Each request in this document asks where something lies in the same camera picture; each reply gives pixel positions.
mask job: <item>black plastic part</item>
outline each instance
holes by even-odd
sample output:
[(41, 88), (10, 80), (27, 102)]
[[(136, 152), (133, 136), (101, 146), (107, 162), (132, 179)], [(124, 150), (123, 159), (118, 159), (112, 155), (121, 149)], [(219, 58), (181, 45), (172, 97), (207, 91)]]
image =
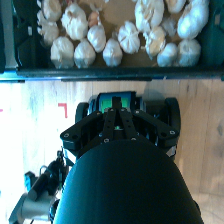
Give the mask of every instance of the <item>black plastic part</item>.
[(37, 181), (32, 186), (31, 190), (28, 192), (28, 197), (32, 201), (36, 201), (38, 197), (43, 193), (48, 185), (49, 175), (43, 173), (37, 179)]
[(122, 102), (121, 97), (112, 97), (112, 108), (114, 109), (121, 109), (122, 108)]
[(56, 211), (57, 211), (57, 208), (58, 208), (59, 201), (60, 201), (60, 199), (56, 200), (50, 208), (49, 217), (50, 217), (51, 223), (54, 222), (54, 217), (56, 215)]
[(67, 166), (74, 166), (74, 163), (70, 159), (65, 158), (65, 160), (66, 160), (66, 165)]
[(63, 147), (71, 150), (72, 153), (80, 150), (86, 142), (91, 141), (98, 133), (98, 122), (102, 120), (103, 114), (94, 111), (89, 116), (82, 119), (66, 131), (62, 132), (60, 138), (63, 141)]
[(75, 113), (75, 123), (81, 121), (84, 117), (87, 116), (89, 104), (88, 103), (79, 103)]
[(64, 81), (109, 81), (153, 79), (221, 79), (224, 66), (197, 66), (191, 68), (87, 68), (87, 69), (25, 69), (19, 68), (18, 76), (54, 77)]
[(196, 207), (197, 207), (197, 209), (198, 209), (198, 211), (199, 211), (199, 213), (200, 213), (200, 215), (201, 215), (201, 209), (200, 209), (198, 203), (197, 203), (196, 201), (194, 201), (194, 203), (195, 203), (195, 205), (196, 205)]
[(179, 103), (176, 98), (166, 98), (165, 104), (168, 108), (169, 121), (168, 124), (180, 132), (181, 118)]
[(154, 133), (158, 137), (158, 147), (167, 150), (177, 144), (179, 138), (179, 132), (168, 126), (166, 123), (152, 117), (151, 115), (137, 110), (133, 113), (133, 117), (137, 124), (141, 124), (142, 127), (154, 130)]
[(58, 177), (56, 178), (50, 178), (46, 190), (48, 191), (48, 194), (53, 196), (57, 192), (59, 185)]
[(104, 139), (107, 139), (108, 141), (112, 141), (114, 139), (115, 119), (116, 119), (116, 109), (115, 108), (109, 109), (104, 121), (103, 132), (102, 132), (102, 143), (104, 142)]
[(31, 171), (25, 173), (24, 176), (25, 176), (25, 187), (27, 191), (30, 191), (34, 183), (37, 181), (38, 177), (36, 177), (35, 174), (32, 173)]
[(54, 224), (201, 224), (175, 163), (155, 146), (101, 144), (70, 171)]

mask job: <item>wooden floor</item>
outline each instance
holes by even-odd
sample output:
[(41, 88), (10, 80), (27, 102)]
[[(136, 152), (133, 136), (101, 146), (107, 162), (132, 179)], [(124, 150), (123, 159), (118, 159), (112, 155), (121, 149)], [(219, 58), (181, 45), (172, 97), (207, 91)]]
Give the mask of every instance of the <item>wooden floor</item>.
[[(59, 135), (79, 102), (99, 92), (135, 90), (145, 100), (176, 97), (182, 130), (176, 164), (206, 224), (224, 223), (224, 83), (210, 81), (27, 82), (0, 85), (0, 223), (24, 192), (23, 174), (55, 159)], [(67, 115), (58, 103), (67, 104)]]

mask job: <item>garlic clove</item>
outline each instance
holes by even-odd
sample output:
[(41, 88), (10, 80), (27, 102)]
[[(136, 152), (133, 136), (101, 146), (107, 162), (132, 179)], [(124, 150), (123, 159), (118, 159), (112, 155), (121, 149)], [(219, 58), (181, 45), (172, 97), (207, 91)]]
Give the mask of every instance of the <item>garlic clove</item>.
[(165, 30), (166, 34), (170, 37), (174, 37), (177, 29), (176, 29), (176, 21), (173, 18), (164, 18), (161, 26)]
[(99, 13), (98, 12), (91, 12), (91, 14), (89, 15), (88, 18), (88, 25), (89, 28), (91, 28), (92, 26), (98, 25), (98, 18), (99, 18)]
[(210, 0), (188, 0), (190, 3), (194, 4), (207, 4), (209, 5)]

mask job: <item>black cylinder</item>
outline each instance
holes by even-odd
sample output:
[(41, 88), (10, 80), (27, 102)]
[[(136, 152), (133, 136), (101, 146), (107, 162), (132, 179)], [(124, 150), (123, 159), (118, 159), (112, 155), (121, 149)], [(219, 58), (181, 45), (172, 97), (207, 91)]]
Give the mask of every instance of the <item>black cylinder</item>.
[(30, 191), (28, 192), (28, 197), (32, 201), (36, 201), (37, 198), (44, 192), (48, 184), (49, 175), (43, 173), (36, 180)]
[(138, 141), (105, 143), (73, 166), (55, 224), (203, 223), (174, 162)]

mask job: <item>garlic bulb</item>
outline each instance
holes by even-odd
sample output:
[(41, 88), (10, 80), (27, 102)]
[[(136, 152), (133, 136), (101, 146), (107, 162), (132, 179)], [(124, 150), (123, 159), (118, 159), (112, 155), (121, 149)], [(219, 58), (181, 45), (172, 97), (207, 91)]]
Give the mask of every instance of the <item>garlic bulb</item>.
[(103, 59), (107, 66), (114, 67), (121, 63), (123, 57), (119, 42), (113, 38), (109, 39), (103, 51)]
[(37, 28), (37, 32), (43, 36), (44, 44), (46, 46), (51, 46), (53, 41), (59, 36), (57, 24), (55, 22), (48, 22), (44, 18), (41, 10), (37, 13), (37, 18), (38, 25), (41, 26), (41, 28)]
[(75, 64), (78, 68), (89, 67), (96, 58), (96, 53), (91, 44), (86, 40), (81, 40), (81, 43), (76, 47), (74, 53)]
[(140, 47), (140, 39), (135, 25), (126, 21), (119, 30), (118, 41), (125, 53), (137, 53)]
[(194, 66), (201, 55), (201, 46), (197, 40), (183, 40), (178, 45), (177, 63), (184, 66)]
[(72, 3), (66, 8), (61, 22), (72, 40), (81, 40), (87, 35), (88, 22), (86, 14), (77, 3)]
[(209, 4), (209, 0), (188, 0), (189, 2), (199, 3), (199, 4)]
[(101, 24), (91, 27), (87, 38), (97, 53), (103, 51), (106, 45), (106, 35)]
[(182, 39), (195, 38), (208, 22), (208, 4), (192, 1), (185, 7), (183, 15), (178, 21), (177, 32)]
[(140, 32), (149, 32), (163, 19), (163, 0), (138, 0), (135, 6), (136, 27)]
[(67, 37), (58, 37), (51, 47), (51, 61), (56, 68), (71, 68), (74, 65), (74, 46)]
[(146, 39), (146, 52), (152, 59), (165, 47), (165, 32), (160, 26), (157, 26), (149, 34), (144, 33), (143, 36)]
[(169, 43), (158, 54), (157, 63), (159, 67), (170, 67), (173, 65), (176, 58), (177, 58), (177, 45), (174, 43)]
[(179, 13), (186, 3), (186, 0), (166, 0), (168, 11), (172, 13)]
[(61, 4), (59, 0), (42, 0), (41, 8), (47, 21), (57, 22), (61, 17)]
[(177, 32), (176, 24), (177, 23), (173, 18), (164, 18), (161, 26), (170, 37), (173, 37)]

